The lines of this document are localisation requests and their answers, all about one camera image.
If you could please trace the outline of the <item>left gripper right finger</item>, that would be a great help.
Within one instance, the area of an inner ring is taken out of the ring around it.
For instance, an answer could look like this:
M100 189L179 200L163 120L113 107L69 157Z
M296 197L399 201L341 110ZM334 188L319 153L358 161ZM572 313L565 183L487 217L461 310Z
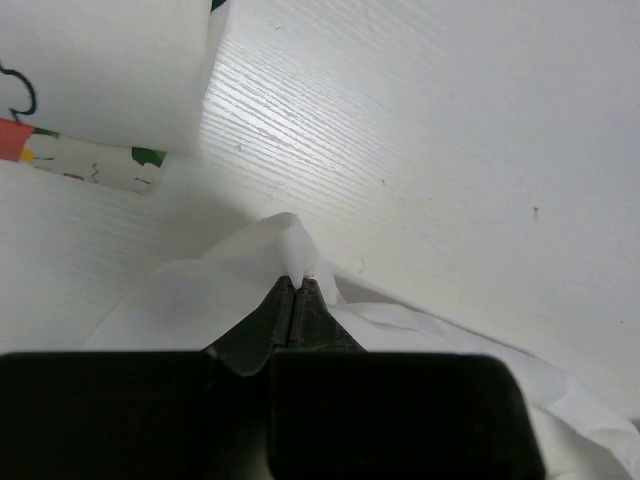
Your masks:
M484 354L368 352L297 291L269 361L269 468L277 479L542 479L523 393Z

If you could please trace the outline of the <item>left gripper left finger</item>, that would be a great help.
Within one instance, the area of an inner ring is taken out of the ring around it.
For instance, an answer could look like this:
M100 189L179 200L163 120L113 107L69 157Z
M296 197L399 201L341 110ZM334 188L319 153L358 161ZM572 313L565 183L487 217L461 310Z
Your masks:
M1 358L5 479L198 479L269 405L264 370L295 291L280 277L220 339L190 351Z

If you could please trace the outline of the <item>white red print t-shirt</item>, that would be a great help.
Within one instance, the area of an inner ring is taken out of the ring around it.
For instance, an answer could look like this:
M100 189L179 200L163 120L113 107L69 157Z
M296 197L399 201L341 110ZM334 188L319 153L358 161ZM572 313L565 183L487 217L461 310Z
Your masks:
M88 350L187 350L221 337L275 281L318 282L339 323L369 351L487 354L516 377L551 479L635 479L639 433L566 370L525 351L394 303L349 303L299 218L256 222L199 258L164 264L85 342Z

